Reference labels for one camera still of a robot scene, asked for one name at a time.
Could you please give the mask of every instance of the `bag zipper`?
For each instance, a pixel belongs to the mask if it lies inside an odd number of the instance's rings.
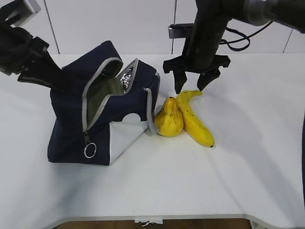
[[[89,82],[87,83],[84,91],[83,91],[83,94],[82,94],[82,127],[83,127],[83,135],[84,135],[84,140],[85,140],[85,145],[86,147],[84,148],[84,156],[86,158],[93,158],[96,154],[96,150],[97,150],[97,146],[95,143],[91,142],[90,138],[89,138],[89,135],[88,135],[88,130],[90,130],[93,125],[96,123],[96,121],[99,119],[99,117],[101,116],[104,108],[105,108],[105,105],[107,104],[109,98],[112,96],[111,94],[110,95],[107,95],[103,101],[101,102],[100,104],[100,107],[97,111],[97,113],[95,114],[93,120],[91,121],[91,123],[89,125],[87,125],[87,92],[89,90],[89,87],[90,85],[92,84],[92,82],[100,75],[100,72],[103,70],[103,68],[110,62],[110,61],[113,61],[113,60],[120,60],[119,58],[109,58],[107,59],[107,61],[104,61],[100,67],[98,68],[98,70],[95,72],[95,74],[93,75],[93,77],[89,80]],[[131,76],[131,79],[130,79],[130,83],[129,83],[129,87],[127,89],[127,91],[123,94],[127,94],[131,87],[132,87],[132,84],[133,84],[133,81],[134,81],[134,77],[135,77],[135,74],[136,74],[136,71],[137,71],[137,67],[138,67],[138,63],[139,63],[139,60],[138,59],[135,59],[131,64],[129,64],[119,75],[118,75],[118,79],[129,69],[131,68],[132,66],[134,67],[133,69],[133,73],[132,73],[132,76]],[[94,146],[94,153],[92,156],[88,156],[87,155],[87,149],[89,146]]]
[[[86,145],[86,147],[84,148],[84,156],[88,159],[93,158],[96,154],[96,144],[90,141],[87,131],[84,132],[84,139],[85,139],[85,145]],[[92,156],[87,155],[87,149],[89,146],[94,146],[94,153]]]

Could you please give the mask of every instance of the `floor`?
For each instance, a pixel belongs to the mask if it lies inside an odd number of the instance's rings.
[[[251,229],[245,219],[187,219],[164,220],[162,225],[148,225],[153,229]],[[69,222],[56,229],[140,229],[141,224],[134,221],[90,221]]]

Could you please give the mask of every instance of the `white wall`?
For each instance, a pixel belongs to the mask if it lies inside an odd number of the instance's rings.
[[[169,54],[174,0],[47,0],[60,53],[111,40],[121,54]]]
[[[1,6],[10,1],[1,0]],[[42,11],[24,28],[48,42],[50,53],[57,53],[44,0],[37,1]],[[172,51],[167,27],[174,22],[175,0],[46,0],[46,4],[60,53],[86,53],[105,40],[111,40],[122,54]],[[177,0],[176,23],[191,23],[195,15],[195,0]],[[229,27],[248,35],[259,29],[239,21],[231,21]],[[239,39],[228,32],[224,38]],[[243,52],[305,52],[305,35],[277,23],[251,42]],[[173,53],[180,54],[183,44],[184,39],[174,40]],[[230,52],[225,45],[219,49],[219,53]]]
[[[305,52],[305,34],[293,30],[285,52]]]

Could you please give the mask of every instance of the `silver foil lining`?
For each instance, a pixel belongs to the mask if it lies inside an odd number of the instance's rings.
[[[123,76],[120,78],[120,83],[122,85],[123,91],[124,93],[127,91],[128,86],[129,86],[129,82],[130,79],[132,77],[132,72],[133,72],[133,67],[131,67],[130,69],[127,70],[127,72],[125,72],[123,74]]]

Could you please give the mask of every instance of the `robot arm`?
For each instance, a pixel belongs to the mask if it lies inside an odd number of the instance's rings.
[[[197,86],[203,90],[220,76],[220,66],[229,66],[229,58],[216,52],[231,19],[256,26],[275,21],[305,33],[304,0],[196,0],[196,4],[194,24],[169,27],[170,38],[186,38],[182,56],[163,64],[165,73],[173,71],[177,93],[187,81],[185,72],[199,73]]]
[[[36,0],[15,0],[0,8],[0,71],[20,74],[19,82],[66,91],[72,80],[50,57],[49,44],[18,27],[40,10]]]

